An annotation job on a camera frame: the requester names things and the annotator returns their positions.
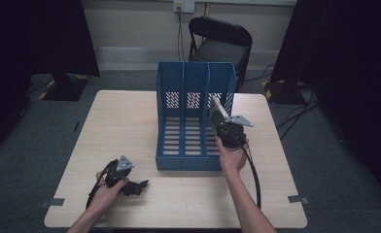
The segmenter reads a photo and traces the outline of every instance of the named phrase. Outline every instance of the wooden tabletop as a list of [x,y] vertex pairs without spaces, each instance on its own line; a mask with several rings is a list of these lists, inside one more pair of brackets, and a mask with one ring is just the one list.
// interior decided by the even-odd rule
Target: wooden tabletop
[[[307,224],[287,158],[263,95],[235,94],[232,115],[254,124],[245,127],[260,178],[262,210],[276,228]],[[50,206],[47,227],[70,227],[85,210],[96,172],[123,153],[135,164],[133,182],[149,180],[141,195],[121,196],[96,227],[239,228],[222,172],[158,171],[155,91],[102,90],[96,95],[78,142]],[[241,177],[256,199],[252,171]]]

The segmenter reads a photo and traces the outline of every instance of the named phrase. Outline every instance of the gray carpet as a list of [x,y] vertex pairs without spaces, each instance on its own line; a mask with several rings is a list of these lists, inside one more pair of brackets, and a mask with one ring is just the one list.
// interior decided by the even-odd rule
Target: gray carpet
[[[247,79],[260,73],[250,71]],[[32,88],[49,79],[49,75],[34,76]],[[29,93],[25,116],[0,144],[0,232],[64,232],[45,227],[47,209],[39,205],[54,196],[95,94],[101,89],[156,90],[155,82],[156,71],[103,71],[101,78],[88,82],[78,102],[38,100],[43,88]],[[303,89],[305,99],[310,91]],[[239,92],[263,90],[260,81],[253,81]],[[292,110],[297,106],[269,107],[275,125],[301,111]],[[291,123],[279,129],[280,135]],[[283,138],[299,195],[310,203],[304,205],[305,228],[278,232],[381,232],[381,188],[342,146],[335,127],[316,107]]]

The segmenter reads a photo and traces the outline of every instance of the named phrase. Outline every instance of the chair backrest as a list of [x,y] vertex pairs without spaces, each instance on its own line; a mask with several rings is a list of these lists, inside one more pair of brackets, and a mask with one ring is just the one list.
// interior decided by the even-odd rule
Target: chair backrest
[[242,26],[211,17],[195,17],[189,23],[190,36],[193,34],[222,41],[238,46],[250,48],[252,46],[251,34]]

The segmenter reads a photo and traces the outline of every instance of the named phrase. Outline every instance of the person's hand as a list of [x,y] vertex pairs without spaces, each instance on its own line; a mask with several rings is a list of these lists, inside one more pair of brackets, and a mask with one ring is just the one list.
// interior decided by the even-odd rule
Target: person's hand
[[[101,172],[96,173],[97,179],[100,177],[100,174]],[[128,182],[129,178],[124,178],[123,180],[118,181],[113,187],[108,187],[102,177],[98,184],[100,187],[97,189],[96,193],[94,193],[89,207],[103,214],[115,202],[117,197],[121,194],[121,188],[127,185]]]
[[222,170],[226,175],[237,175],[245,166],[246,155],[242,149],[225,148],[220,137],[217,137],[217,146],[220,152],[220,161]]

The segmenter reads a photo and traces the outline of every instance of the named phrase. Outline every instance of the black chair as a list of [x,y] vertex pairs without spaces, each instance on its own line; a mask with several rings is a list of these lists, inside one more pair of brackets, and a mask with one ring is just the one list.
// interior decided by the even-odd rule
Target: black chair
[[[235,89],[243,85],[252,37],[242,26],[210,17],[195,17],[190,20],[190,59],[189,61],[232,62],[238,83]],[[194,35],[202,37],[198,48]]]

